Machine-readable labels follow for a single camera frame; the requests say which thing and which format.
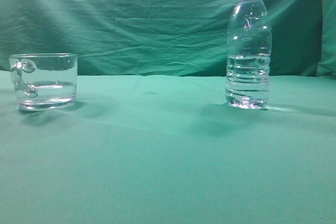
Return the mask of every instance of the plastic water bottle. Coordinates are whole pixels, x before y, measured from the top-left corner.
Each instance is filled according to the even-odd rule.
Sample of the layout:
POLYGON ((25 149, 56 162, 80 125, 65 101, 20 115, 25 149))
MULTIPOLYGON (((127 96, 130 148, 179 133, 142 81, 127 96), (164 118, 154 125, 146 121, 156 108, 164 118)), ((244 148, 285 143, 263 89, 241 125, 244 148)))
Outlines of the plastic water bottle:
POLYGON ((231 106, 263 109, 268 101, 272 33, 262 0, 239 0, 227 32, 226 100, 231 106))

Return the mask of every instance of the green tablecloth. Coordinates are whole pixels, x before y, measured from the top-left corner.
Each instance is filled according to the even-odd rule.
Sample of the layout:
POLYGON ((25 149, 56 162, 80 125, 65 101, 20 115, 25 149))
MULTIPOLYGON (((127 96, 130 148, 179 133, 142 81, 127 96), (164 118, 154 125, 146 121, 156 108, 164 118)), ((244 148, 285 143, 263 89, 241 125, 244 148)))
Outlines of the green tablecloth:
POLYGON ((78 77, 74 106, 16 110, 0 72, 0 223, 336 223, 336 81, 78 77))

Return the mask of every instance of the clear glass mug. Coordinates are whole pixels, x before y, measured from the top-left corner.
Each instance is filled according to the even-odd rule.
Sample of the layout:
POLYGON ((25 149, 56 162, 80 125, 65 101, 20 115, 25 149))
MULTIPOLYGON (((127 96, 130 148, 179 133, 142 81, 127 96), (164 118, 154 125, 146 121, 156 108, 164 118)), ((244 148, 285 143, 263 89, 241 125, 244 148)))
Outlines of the clear glass mug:
POLYGON ((76 54, 11 55, 9 63, 18 109, 41 111, 75 103, 76 54))

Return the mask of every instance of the green cloth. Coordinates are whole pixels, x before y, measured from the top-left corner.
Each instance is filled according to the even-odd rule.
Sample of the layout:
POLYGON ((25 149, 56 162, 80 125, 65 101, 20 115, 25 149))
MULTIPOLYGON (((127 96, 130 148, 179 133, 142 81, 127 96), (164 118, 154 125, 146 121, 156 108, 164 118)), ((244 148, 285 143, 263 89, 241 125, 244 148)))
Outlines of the green cloth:
POLYGON ((335 223, 334 79, 271 77, 268 111, 222 77, 79 76, 41 113, 0 83, 1 224, 335 223))
MULTIPOLYGON (((224 76, 226 28, 238 0, 0 0, 7 56, 79 52, 80 75, 224 76)), ((264 0, 271 75, 316 75, 321 0, 264 0)))
POLYGON ((323 2, 322 60, 318 75, 336 77, 336 0, 323 2))

